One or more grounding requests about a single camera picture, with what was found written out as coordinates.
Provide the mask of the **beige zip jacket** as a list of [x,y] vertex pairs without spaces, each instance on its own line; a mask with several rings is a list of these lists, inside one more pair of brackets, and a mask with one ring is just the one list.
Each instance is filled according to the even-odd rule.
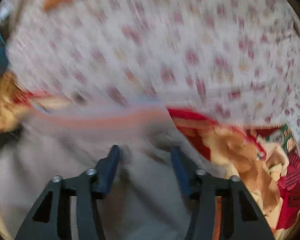
[[122,152],[113,187],[98,204],[107,239],[184,239],[192,203],[178,187],[170,150],[181,148],[199,167],[206,161],[158,103],[34,111],[22,132],[0,149],[0,215],[15,236],[55,175],[75,177]]

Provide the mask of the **orange red yellow blanket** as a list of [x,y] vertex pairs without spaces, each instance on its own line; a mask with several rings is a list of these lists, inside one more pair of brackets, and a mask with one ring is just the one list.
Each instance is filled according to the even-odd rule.
[[[169,106],[157,100],[129,100],[120,104],[104,96],[87,102],[80,95],[70,100],[46,92],[33,93],[21,89],[15,75],[7,72],[0,78],[0,149],[19,137],[23,119],[34,111],[49,114],[94,106],[128,108],[147,102],[165,107],[176,129],[206,161],[205,166],[199,168],[216,177],[241,179],[264,215],[274,239],[300,239],[300,156],[294,135],[286,125],[225,124],[192,109]],[[79,239],[75,197],[71,198],[71,235],[71,239]],[[1,215],[0,239],[16,239],[16,235],[11,236],[7,231]]]

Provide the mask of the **floral quilt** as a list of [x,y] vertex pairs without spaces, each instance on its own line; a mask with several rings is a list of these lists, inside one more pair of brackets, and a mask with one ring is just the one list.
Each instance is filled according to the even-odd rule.
[[286,0],[12,2],[7,51],[25,89],[286,121],[300,152],[300,20]]

